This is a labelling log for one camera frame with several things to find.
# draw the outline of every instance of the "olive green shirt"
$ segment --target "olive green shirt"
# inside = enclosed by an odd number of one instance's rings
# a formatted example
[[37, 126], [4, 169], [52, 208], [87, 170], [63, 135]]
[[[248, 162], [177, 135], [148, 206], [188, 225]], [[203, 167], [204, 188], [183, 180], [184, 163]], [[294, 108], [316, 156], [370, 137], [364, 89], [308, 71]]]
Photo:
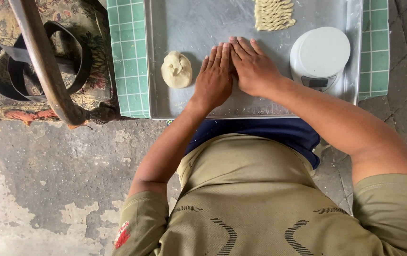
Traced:
[[407, 175], [357, 183], [352, 217], [310, 170], [280, 143], [216, 137], [182, 160], [183, 190], [170, 216], [158, 193], [126, 201], [113, 255], [407, 255]]

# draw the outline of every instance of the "black elastic band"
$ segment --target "black elastic band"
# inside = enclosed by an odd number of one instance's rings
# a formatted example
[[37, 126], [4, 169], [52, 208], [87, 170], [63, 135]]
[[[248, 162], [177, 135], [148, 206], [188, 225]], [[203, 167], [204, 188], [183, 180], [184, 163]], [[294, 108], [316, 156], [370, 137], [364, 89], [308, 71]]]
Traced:
[[[74, 61], [71, 61], [69, 59], [56, 56], [56, 61], [58, 62], [58, 67], [61, 72], [74, 75], [76, 74], [74, 82], [67, 89], [69, 95], [76, 93], [83, 87], [86, 79], [89, 76], [89, 72], [93, 63], [91, 49], [58, 22], [49, 20], [43, 26], [48, 38], [50, 38], [53, 33], [62, 31], [63, 33], [66, 33], [74, 38], [75, 41], [79, 44], [82, 54], [79, 63], [75, 63]], [[0, 52], [1, 50], [4, 50], [9, 55], [9, 59], [7, 61], [7, 70], [12, 85], [3, 83], [0, 79], [0, 94], [16, 101], [47, 101], [47, 98], [44, 94], [29, 95], [28, 91], [26, 90], [23, 70], [26, 63], [31, 63], [31, 59], [29, 57], [28, 50], [26, 49], [23, 36], [20, 34], [13, 47], [0, 44]]]

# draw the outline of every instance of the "white kitchen scale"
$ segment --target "white kitchen scale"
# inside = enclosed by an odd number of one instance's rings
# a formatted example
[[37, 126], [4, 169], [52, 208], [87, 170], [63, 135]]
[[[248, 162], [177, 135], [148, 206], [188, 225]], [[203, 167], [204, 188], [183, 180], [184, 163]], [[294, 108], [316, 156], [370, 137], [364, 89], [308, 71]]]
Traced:
[[292, 78], [304, 86], [327, 91], [343, 76], [350, 53], [351, 45], [341, 30], [310, 30], [295, 41], [290, 51]]

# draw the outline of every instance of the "metal baking tray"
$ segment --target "metal baking tray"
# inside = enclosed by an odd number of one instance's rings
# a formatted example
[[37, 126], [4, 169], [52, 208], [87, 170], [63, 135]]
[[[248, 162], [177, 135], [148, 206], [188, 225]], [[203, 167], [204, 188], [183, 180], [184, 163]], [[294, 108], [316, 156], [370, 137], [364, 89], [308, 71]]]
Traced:
[[[360, 0], [292, 0], [294, 26], [280, 31], [258, 32], [254, 28], [252, 0], [145, 0], [145, 31], [148, 54], [150, 115], [152, 119], [174, 119], [194, 93], [201, 62], [212, 46], [229, 36], [256, 38], [280, 72], [290, 74], [289, 54], [304, 32], [333, 26], [346, 33], [351, 55], [344, 77], [329, 94], [357, 104], [361, 19]], [[193, 81], [184, 89], [169, 88], [161, 76], [164, 57], [171, 50], [183, 53], [191, 62]], [[214, 109], [209, 119], [250, 119], [295, 117], [288, 109], [261, 97], [249, 96], [235, 84], [232, 95]]]

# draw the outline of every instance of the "dough ball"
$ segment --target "dough ball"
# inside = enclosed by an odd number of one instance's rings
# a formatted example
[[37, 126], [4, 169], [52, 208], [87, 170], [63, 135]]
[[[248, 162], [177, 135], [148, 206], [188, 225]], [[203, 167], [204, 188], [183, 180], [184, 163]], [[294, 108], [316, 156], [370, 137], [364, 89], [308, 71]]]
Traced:
[[171, 88], [189, 86], [192, 81], [191, 62], [186, 56], [173, 50], [165, 58], [161, 67], [162, 78]]

